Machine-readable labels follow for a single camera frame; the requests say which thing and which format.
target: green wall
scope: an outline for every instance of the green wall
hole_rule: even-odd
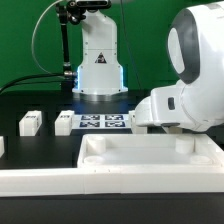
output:
[[[43,73],[32,60],[31,37],[39,16],[52,2],[53,0],[1,2],[0,86],[22,76]],[[124,4],[127,35],[142,88],[151,89],[175,83],[177,77],[166,52],[169,26],[182,8],[210,2],[212,1],[135,0]],[[138,89],[124,40],[120,6],[113,5],[103,13],[113,18],[118,25],[118,59],[124,66],[125,84],[129,89]],[[69,39],[71,61],[76,68],[82,61],[81,26],[69,25]],[[61,45],[60,26],[52,9],[38,29],[35,45],[38,60],[51,72],[62,71]],[[59,84],[24,85],[21,88],[59,89]]]

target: white cylinder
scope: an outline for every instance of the white cylinder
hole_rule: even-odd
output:
[[[176,138],[176,152],[190,154],[194,152],[194,138],[192,136],[178,136]]]
[[[103,136],[93,135],[87,138],[87,151],[91,154],[100,155],[106,152],[106,140]]]

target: small white block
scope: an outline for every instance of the small white block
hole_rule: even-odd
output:
[[[68,136],[72,131],[72,125],[74,122],[74,111],[67,110],[62,111],[57,120],[55,121],[55,135],[60,136]]]
[[[138,127],[135,120],[135,111],[129,111],[129,123],[133,134],[147,134],[147,127]]]
[[[4,139],[1,136],[0,137],[0,158],[2,157],[2,155],[4,154],[4,152],[5,152]]]
[[[42,124],[41,111],[28,111],[19,122],[20,136],[35,136]]]

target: black tabletop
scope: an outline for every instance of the black tabletop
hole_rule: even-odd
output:
[[[6,152],[0,169],[76,167],[82,136],[93,130],[55,136],[54,122],[59,113],[126,114],[146,96],[147,92],[133,91],[125,99],[89,102],[60,91],[4,93],[0,96],[0,136],[4,136]],[[42,111],[43,124],[37,136],[20,137],[19,121],[32,110]],[[209,133],[221,142],[220,130]],[[223,193],[7,197],[0,198],[0,223],[223,223],[223,209]]]

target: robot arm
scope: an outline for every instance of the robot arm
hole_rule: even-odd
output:
[[[156,88],[135,110],[139,126],[206,131],[224,123],[224,1],[182,10],[168,35],[180,80]]]

